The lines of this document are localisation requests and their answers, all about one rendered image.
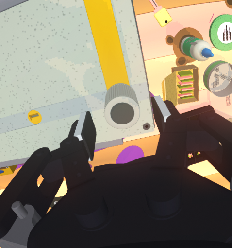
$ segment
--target yellow circle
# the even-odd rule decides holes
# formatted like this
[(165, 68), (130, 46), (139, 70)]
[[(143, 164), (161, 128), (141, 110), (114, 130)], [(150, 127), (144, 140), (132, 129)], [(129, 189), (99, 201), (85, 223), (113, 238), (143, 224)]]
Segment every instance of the yellow circle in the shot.
[(33, 124), (39, 124), (42, 120), (41, 114), (36, 110), (31, 110), (28, 113), (28, 119)]

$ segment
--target metal tin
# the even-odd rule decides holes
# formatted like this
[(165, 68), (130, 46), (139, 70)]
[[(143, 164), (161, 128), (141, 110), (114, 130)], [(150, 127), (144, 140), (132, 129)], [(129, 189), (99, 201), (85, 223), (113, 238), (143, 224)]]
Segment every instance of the metal tin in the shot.
[(214, 95), (226, 97), (232, 94), (232, 64), (218, 60), (204, 72), (204, 85)]

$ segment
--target yellow tape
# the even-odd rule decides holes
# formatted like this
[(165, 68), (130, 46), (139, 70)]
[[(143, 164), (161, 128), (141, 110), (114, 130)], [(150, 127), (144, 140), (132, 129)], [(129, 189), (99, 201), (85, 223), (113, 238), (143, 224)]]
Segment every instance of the yellow tape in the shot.
[(107, 89), (129, 84), (110, 0), (84, 0)]

